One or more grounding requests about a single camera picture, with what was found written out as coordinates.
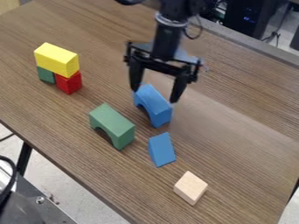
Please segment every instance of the green block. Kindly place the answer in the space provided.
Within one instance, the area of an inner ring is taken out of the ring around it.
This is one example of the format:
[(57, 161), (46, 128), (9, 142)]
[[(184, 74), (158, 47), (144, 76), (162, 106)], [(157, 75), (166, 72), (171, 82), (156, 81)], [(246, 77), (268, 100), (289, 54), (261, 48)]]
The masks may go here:
[(55, 74), (53, 72), (50, 72), (40, 66), (38, 66), (38, 77), (42, 81), (46, 81), (52, 84), (56, 83)]
[(94, 130), (104, 130), (119, 151), (134, 140), (135, 125), (106, 103), (89, 113), (89, 121)]

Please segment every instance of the stacked blocks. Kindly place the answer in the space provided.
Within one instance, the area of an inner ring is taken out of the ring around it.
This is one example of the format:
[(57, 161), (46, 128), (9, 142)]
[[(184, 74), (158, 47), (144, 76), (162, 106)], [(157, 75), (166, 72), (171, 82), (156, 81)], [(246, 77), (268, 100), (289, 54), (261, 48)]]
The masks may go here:
[(148, 150), (156, 167), (161, 167), (176, 161), (176, 155), (168, 132), (150, 138)]
[(174, 185), (173, 191), (194, 206), (208, 187), (205, 181), (187, 171)]
[(34, 51), (34, 56), (42, 81), (57, 83), (57, 87), (69, 95), (82, 87), (77, 53), (44, 43)]
[(135, 125), (106, 103), (89, 113), (89, 121), (94, 130), (104, 130), (119, 151), (134, 140)]
[(149, 118), (155, 128), (170, 122), (172, 106), (150, 85), (142, 85), (134, 94), (135, 106), (143, 106), (149, 113)]

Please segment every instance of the red block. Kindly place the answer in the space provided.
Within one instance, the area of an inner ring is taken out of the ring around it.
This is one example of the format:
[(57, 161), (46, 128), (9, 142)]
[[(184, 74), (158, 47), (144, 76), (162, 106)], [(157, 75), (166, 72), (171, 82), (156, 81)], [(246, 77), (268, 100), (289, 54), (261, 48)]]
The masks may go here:
[(72, 75), (69, 79), (57, 73), (55, 75), (57, 87), (68, 95), (82, 88), (82, 77), (80, 71)]

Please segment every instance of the metal table leg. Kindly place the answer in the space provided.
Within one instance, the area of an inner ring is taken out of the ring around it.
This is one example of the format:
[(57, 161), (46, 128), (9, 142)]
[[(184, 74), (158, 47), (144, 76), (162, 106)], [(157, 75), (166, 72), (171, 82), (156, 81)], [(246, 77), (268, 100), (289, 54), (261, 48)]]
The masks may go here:
[(17, 171), (21, 176), (24, 176), (31, 153), (32, 153), (32, 147), (26, 142), (24, 142), (20, 156), (18, 157), (18, 161), (17, 161)]
[(299, 26), (297, 28), (297, 31), (293, 37), (293, 40), (290, 44), (290, 47), (292, 47), (293, 49), (299, 51)]

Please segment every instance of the blue block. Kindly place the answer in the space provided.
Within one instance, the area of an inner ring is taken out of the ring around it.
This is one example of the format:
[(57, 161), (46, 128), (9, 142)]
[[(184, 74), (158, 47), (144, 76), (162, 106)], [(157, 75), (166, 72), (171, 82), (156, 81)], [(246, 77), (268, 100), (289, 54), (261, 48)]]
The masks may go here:
[(156, 167), (161, 167), (176, 161), (176, 155), (168, 132), (151, 137), (149, 139), (148, 151)]
[(140, 86), (133, 97), (135, 106), (143, 106), (148, 111), (151, 124), (155, 128), (170, 122), (172, 106), (152, 85)]

